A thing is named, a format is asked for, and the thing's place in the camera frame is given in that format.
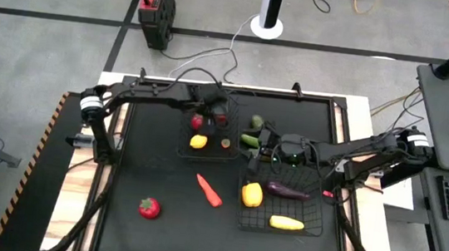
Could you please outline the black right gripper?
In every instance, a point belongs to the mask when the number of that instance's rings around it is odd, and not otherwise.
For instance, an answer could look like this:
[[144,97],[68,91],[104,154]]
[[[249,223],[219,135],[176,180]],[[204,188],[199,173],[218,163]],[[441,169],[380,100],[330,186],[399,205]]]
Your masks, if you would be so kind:
[[[282,162],[287,162],[291,165],[311,165],[313,163],[312,141],[297,134],[286,134],[281,137],[268,128],[263,128],[259,133],[258,138],[260,147],[276,148],[277,156]],[[252,175],[259,170],[259,164],[266,162],[272,164],[276,162],[276,158],[267,157],[266,155],[249,154],[248,172]]]

